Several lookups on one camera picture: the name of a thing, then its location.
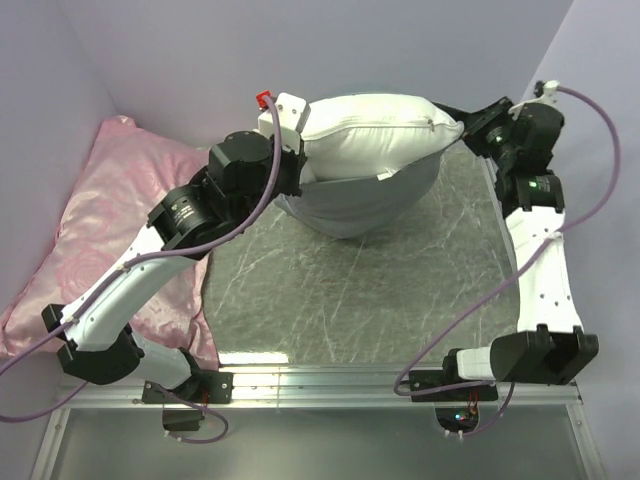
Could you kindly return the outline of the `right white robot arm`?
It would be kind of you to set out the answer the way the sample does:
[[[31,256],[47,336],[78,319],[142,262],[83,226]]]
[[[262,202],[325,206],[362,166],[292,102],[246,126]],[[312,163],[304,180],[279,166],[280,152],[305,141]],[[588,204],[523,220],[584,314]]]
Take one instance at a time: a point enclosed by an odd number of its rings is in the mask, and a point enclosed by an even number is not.
[[[563,114],[544,103],[501,98],[476,112],[445,107],[464,126],[462,141],[496,167],[495,194],[514,250],[519,292],[515,332],[486,347],[449,352],[440,385],[460,400],[480,382],[566,385],[598,354],[584,331],[570,288],[565,200],[550,169]]]

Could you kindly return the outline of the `grey pillowcase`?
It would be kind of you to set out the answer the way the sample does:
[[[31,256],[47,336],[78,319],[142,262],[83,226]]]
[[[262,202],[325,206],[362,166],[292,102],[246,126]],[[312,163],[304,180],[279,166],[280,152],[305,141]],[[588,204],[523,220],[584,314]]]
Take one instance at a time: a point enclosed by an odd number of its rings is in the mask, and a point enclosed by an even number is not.
[[[337,239],[359,237],[393,221],[431,189],[438,178],[441,157],[446,149],[422,158],[388,178],[303,184],[300,177],[300,195],[281,194],[274,203],[323,235]]]

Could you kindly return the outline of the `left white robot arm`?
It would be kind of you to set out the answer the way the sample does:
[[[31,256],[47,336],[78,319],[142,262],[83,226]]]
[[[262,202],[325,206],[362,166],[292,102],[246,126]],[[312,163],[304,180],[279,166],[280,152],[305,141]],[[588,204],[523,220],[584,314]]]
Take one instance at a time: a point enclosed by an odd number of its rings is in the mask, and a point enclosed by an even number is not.
[[[63,344],[62,370],[95,385],[136,377],[166,388],[179,402],[195,399],[204,374],[185,348],[135,332],[134,315],[170,280],[243,233],[278,195],[301,193],[306,162],[300,135],[228,135],[191,180],[151,210],[125,253],[85,294],[42,312]]]

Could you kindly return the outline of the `white pillow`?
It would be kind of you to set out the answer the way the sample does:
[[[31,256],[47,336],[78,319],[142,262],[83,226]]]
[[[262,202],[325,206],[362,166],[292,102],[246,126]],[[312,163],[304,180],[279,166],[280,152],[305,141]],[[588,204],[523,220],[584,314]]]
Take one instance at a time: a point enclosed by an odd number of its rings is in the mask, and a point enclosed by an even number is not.
[[[388,178],[446,149],[463,130],[419,96],[361,93],[315,101],[302,132],[301,182]]]

